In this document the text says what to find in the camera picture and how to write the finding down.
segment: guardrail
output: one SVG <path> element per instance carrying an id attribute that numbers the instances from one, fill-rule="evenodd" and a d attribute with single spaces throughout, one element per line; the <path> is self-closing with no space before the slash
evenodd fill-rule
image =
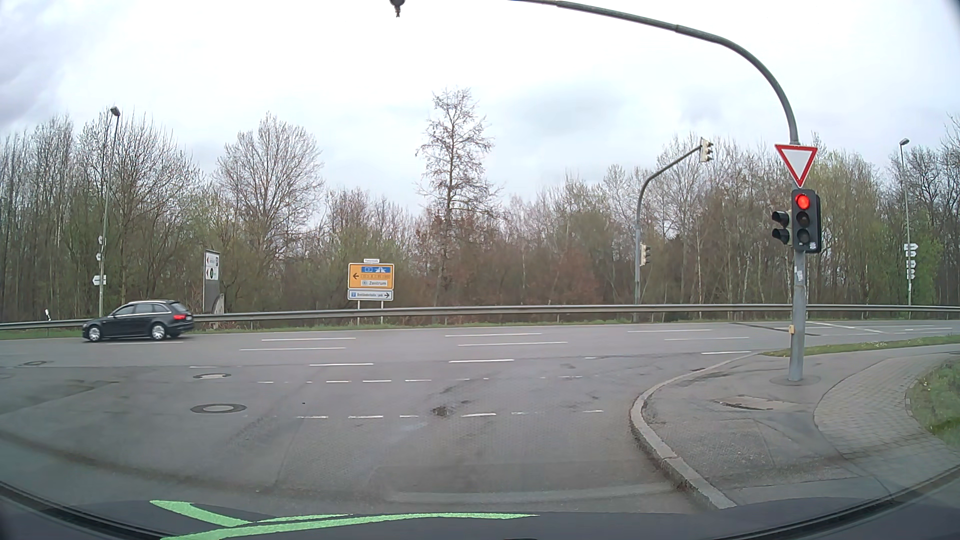
<path id="1" fill-rule="evenodd" d="M 612 304 L 593 306 L 467 306 L 385 307 L 371 309 L 320 309 L 309 311 L 258 311 L 253 313 L 198 314 L 198 323 L 284 321 L 297 319 L 349 319 L 355 317 L 451 317 L 458 315 L 563 315 L 587 313 L 689 313 L 790 311 L 789 304 Z M 863 304 L 809 304 L 807 311 L 960 313 L 960 306 L 892 306 Z M 1 330 L 79 328 L 88 319 L 0 323 Z"/>

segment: road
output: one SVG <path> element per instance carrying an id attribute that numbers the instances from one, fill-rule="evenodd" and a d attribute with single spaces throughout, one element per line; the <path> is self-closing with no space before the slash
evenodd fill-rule
<path id="1" fill-rule="evenodd" d="M 320 512 L 692 512 L 637 448 L 636 396 L 789 345 L 786 323 L 0 341 L 0 480 L 62 503 Z M 807 345 L 960 332 L 808 323 Z M 816 373 L 817 356 L 806 372 Z M 786 373 L 771 373 L 771 379 Z"/>

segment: sidewalk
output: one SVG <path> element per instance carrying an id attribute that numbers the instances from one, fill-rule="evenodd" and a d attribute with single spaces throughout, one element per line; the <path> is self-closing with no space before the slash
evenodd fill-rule
<path id="1" fill-rule="evenodd" d="M 791 385 L 787 358 L 727 360 L 644 392 L 631 425 L 664 472 L 713 507 L 882 497 L 960 466 L 905 402 L 917 378 L 957 354 L 942 345 L 809 356 Z"/>

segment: sky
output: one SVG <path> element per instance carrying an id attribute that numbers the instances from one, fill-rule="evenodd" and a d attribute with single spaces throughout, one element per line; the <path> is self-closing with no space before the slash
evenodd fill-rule
<path id="1" fill-rule="evenodd" d="M 816 133 L 884 168 L 960 115 L 956 0 L 594 0 L 726 37 Z M 0 0 L 0 134 L 112 105 L 171 130 L 207 173 L 267 111 L 312 133 L 327 185 L 405 207 L 431 96 L 469 87 L 487 175 L 533 197 L 566 172 L 650 167 L 674 134 L 789 142 L 772 88 L 722 46 L 511 0 Z"/>

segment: red traffic light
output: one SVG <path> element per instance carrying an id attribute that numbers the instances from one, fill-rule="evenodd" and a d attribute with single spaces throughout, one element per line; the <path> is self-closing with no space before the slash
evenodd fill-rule
<path id="1" fill-rule="evenodd" d="M 810 198 L 803 193 L 799 193 L 795 200 L 797 201 L 797 207 L 799 209 L 806 210 L 810 208 Z"/>

